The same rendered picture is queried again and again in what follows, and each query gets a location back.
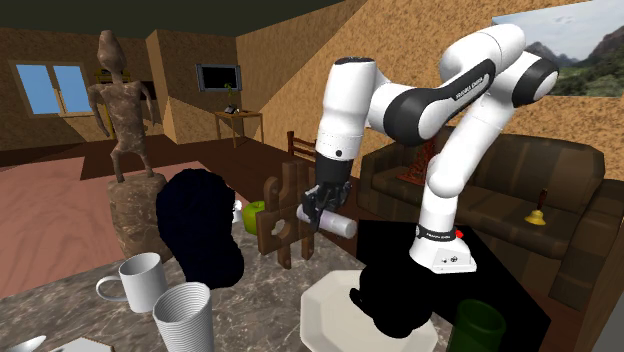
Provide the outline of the black rounded vase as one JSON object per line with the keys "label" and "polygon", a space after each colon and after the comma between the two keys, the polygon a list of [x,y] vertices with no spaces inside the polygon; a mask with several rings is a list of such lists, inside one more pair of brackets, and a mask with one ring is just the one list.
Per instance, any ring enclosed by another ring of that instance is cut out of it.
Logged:
{"label": "black rounded vase", "polygon": [[160,237],[188,282],[218,289],[242,278],[244,257],[232,236],[234,203],[235,191],[205,169],[182,170],[158,193]]}

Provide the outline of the wooden chair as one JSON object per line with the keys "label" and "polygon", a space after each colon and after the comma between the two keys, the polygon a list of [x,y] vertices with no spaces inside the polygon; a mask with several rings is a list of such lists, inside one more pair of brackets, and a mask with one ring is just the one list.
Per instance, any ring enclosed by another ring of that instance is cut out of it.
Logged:
{"label": "wooden chair", "polygon": [[295,136],[293,131],[288,131],[287,135],[287,152],[290,156],[297,156],[308,160],[312,163],[316,159],[315,145],[316,141],[306,141]]}

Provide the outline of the black robot stand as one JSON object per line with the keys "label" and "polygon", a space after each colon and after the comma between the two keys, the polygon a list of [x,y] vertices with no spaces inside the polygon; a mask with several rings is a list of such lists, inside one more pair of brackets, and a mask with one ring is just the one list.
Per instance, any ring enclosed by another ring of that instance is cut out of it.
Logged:
{"label": "black robot stand", "polygon": [[472,228],[460,225],[463,241],[471,250],[473,273],[435,274],[415,263],[409,249],[415,239],[414,223],[361,220],[358,224],[357,259],[368,265],[386,265],[407,274],[416,285],[419,303],[429,303],[432,314],[455,322],[458,304],[476,299],[502,314],[506,332],[500,352],[539,352],[551,323],[550,317],[525,291]]}

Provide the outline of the black wall screen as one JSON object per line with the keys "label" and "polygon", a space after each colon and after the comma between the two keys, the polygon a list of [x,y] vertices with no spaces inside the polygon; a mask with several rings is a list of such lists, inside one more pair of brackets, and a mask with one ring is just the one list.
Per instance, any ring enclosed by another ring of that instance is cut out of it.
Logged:
{"label": "black wall screen", "polygon": [[241,91],[242,79],[239,65],[196,64],[200,92]]}

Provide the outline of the brown stone figure statue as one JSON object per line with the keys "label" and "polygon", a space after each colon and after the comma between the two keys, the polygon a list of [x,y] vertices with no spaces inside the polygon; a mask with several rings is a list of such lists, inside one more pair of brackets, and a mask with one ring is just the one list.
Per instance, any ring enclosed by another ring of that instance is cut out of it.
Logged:
{"label": "brown stone figure statue", "polygon": [[[159,234],[155,201],[166,178],[154,172],[148,160],[141,109],[142,97],[146,98],[147,107],[152,107],[151,96],[141,82],[123,81],[126,58],[112,31],[101,32],[97,58],[110,72],[112,82],[93,85],[87,93],[96,122],[102,131],[106,131],[97,107],[97,99],[103,99],[117,139],[110,153],[116,179],[107,185],[113,227],[125,257],[155,252],[165,262],[172,258],[172,253]],[[124,177],[120,157],[125,153],[141,158],[145,168],[143,174]]]}

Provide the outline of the blue window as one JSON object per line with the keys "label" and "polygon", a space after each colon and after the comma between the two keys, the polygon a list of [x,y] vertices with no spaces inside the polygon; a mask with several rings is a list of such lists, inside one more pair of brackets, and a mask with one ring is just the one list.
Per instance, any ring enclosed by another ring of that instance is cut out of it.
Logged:
{"label": "blue window", "polygon": [[93,115],[81,63],[9,60],[9,65],[31,118]]}

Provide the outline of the golden hand bell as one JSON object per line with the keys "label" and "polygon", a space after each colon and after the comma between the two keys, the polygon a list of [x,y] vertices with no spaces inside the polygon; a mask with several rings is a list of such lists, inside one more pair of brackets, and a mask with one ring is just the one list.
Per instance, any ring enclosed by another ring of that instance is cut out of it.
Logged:
{"label": "golden hand bell", "polygon": [[547,190],[542,189],[539,195],[536,208],[532,210],[531,213],[524,218],[526,222],[531,223],[533,225],[537,225],[537,226],[544,226],[546,224],[544,220],[544,214],[542,212],[542,207],[544,205],[546,197],[547,197]]}

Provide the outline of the landscape window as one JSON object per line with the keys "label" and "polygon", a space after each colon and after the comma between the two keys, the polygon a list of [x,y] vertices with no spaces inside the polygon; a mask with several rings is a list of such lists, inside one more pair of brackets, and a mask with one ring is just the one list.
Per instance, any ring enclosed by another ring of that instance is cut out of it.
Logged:
{"label": "landscape window", "polygon": [[624,94],[624,0],[590,0],[497,16],[526,36],[526,50],[559,67],[555,96]]}

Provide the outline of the white mug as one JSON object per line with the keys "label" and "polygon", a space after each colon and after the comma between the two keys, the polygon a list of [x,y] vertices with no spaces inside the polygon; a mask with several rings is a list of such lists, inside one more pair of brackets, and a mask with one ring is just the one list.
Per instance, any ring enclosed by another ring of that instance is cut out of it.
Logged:
{"label": "white mug", "polygon": [[[105,295],[101,286],[105,282],[120,281],[124,296]],[[95,291],[102,299],[112,302],[127,302],[130,310],[135,313],[146,313],[153,310],[159,297],[168,289],[161,257],[158,253],[146,252],[125,260],[118,268],[116,275],[101,278]]]}

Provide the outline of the white flat object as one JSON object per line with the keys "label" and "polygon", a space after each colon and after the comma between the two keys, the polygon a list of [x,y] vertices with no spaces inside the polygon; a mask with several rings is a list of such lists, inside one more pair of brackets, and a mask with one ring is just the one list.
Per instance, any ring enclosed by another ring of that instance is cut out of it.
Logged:
{"label": "white flat object", "polygon": [[52,349],[50,352],[115,352],[115,348],[100,341],[79,337]]}

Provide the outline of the dark green cup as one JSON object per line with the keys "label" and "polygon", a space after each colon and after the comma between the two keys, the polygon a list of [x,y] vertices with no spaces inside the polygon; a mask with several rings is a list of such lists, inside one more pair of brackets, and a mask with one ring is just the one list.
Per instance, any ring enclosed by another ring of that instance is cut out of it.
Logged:
{"label": "dark green cup", "polygon": [[457,307],[457,313],[446,352],[498,352],[506,321],[489,304],[466,299]]}

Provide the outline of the white ribbed cup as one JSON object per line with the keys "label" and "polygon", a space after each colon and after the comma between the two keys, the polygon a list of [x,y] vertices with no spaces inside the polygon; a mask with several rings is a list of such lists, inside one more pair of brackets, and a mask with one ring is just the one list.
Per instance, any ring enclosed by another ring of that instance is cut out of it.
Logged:
{"label": "white ribbed cup", "polygon": [[168,289],[153,318],[168,352],[215,352],[211,291],[200,282]]}

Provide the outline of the white cylinder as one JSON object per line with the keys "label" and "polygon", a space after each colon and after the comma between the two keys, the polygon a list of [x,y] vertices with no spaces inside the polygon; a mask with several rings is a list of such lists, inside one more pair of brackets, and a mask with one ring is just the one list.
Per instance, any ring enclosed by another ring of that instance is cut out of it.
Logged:
{"label": "white cylinder", "polygon": [[358,228],[356,221],[328,210],[322,212],[319,224],[313,226],[310,218],[304,213],[302,205],[297,208],[297,218],[308,223],[308,227],[314,232],[324,230],[346,239],[353,238]]}

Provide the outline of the white octagonal plate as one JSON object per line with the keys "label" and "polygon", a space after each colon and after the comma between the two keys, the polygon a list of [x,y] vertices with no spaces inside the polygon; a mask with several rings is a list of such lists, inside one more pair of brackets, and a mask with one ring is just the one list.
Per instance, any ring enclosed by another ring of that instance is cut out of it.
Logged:
{"label": "white octagonal plate", "polygon": [[312,352],[434,352],[438,334],[431,322],[404,339],[381,333],[349,298],[359,286],[358,270],[335,270],[301,295],[300,337]]}

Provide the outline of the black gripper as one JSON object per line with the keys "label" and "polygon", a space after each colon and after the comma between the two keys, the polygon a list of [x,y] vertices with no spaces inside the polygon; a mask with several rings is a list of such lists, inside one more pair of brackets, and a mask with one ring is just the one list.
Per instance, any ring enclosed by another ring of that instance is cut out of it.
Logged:
{"label": "black gripper", "polygon": [[326,205],[333,209],[342,207],[350,194],[352,184],[349,181],[353,160],[339,161],[316,153],[315,186],[301,196],[303,212],[310,220],[310,227],[317,231],[320,218]]}

